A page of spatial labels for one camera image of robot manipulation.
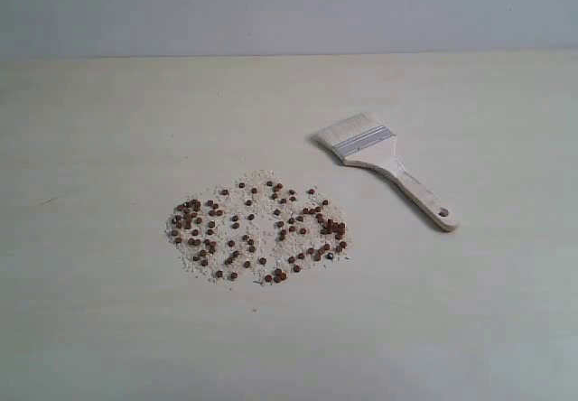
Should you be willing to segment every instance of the table surface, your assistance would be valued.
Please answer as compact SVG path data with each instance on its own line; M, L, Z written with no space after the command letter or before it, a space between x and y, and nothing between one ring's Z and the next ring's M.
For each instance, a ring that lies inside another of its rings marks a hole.
M0 397L574 401L577 105L575 51L1 64ZM457 231L312 143L361 111ZM256 169L329 193L351 260L185 273L170 208Z

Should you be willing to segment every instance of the wooden handle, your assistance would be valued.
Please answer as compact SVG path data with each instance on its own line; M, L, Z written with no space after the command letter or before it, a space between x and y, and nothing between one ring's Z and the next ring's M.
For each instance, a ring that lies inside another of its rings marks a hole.
M406 170L399 171L394 177L394 182L404 193L415 202L441 229L453 231L460 223L453 211L443 205L433 193L412 177Z

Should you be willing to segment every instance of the brush bristles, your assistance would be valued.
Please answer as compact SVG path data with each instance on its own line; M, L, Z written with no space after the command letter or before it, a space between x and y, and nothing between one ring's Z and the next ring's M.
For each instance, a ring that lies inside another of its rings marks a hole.
M316 137L320 143L331 150L341 142L382 125L383 123L376 114L363 113L325 127Z

